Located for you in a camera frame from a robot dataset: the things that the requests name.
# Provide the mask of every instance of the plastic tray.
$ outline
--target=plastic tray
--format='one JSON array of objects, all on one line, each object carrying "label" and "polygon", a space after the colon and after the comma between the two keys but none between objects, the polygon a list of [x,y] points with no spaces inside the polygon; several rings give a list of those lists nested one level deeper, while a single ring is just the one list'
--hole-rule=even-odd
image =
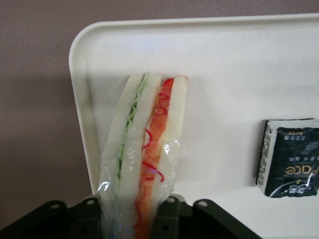
[{"label": "plastic tray", "polygon": [[173,192],[213,200],[264,238],[319,237],[319,197],[270,199],[254,183],[264,120],[319,117],[319,14],[100,22],[69,64],[93,193],[128,76],[183,74]]}]

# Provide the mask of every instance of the red crab stick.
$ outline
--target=red crab stick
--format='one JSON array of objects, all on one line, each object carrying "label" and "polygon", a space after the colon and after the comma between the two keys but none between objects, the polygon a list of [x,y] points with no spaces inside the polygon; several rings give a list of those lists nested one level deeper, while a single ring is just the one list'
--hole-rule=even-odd
[{"label": "red crab stick", "polygon": [[160,181],[165,180],[157,170],[160,160],[163,133],[166,130],[167,112],[174,79],[166,80],[159,93],[158,104],[145,130],[145,145],[142,148],[142,165],[140,172],[140,189],[135,200],[138,221],[135,225],[136,239],[148,239],[152,225],[152,186],[157,174]]}]

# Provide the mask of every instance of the clear plastic wrapper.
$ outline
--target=clear plastic wrapper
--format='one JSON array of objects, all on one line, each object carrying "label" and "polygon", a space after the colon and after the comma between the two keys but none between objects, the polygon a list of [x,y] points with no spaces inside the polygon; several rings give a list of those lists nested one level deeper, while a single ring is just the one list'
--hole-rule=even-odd
[{"label": "clear plastic wrapper", "polygon": [[148,238],[173,190],[186,87],[184,76],[129,78],[100,159],[105,238]]}]

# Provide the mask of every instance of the plastic wrap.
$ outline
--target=plastic wrap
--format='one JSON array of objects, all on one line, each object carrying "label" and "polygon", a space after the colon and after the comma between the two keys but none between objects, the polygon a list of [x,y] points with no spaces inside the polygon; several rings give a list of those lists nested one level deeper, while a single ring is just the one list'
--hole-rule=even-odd
[{"label": "plastic wrap", "polygon": [[98,195],[105,238],[148,238],[176,175],[187,77],[132,75],[101,153]]}]

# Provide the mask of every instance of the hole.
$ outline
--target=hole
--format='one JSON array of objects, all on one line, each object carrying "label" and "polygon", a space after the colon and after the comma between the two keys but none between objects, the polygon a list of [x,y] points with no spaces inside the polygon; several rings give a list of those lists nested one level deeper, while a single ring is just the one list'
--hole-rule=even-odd
[{"label": "hole", "polygon": [[162,226],[162,228],[161,228],[163,231],[167,231],[168,230],[168,225],[164,225],[164,226]]},{"label": "hole", "polygon": [[89,201],[86,202],[87,205],[92,205],[94,203],[95,203],[94,200],[89,200]]},{"label": "hole", "polygon": [[200,206],[202,206],[202,207],[207,207],[208,206],[207,202],[205,202],[205,201],[200,201],[198,204]]},{"label": "hole", "polygon": [[175,199],[174,199],[174,198],[168,198],[166,201],[167,201],[168,203],[173,203],[173,202],[175,202]]},{"label": "hole", "polygon": [[53,204],[53,205],[51,206],[51,209],[57,209],[57,208],[59,208],[59,207],[60,207],[59,204]]},{"label": "hole", "polygon": [[80,233],[85,233],[87,230],[88,230],[87,227],[82,227],[81,230],[80,230]]}]

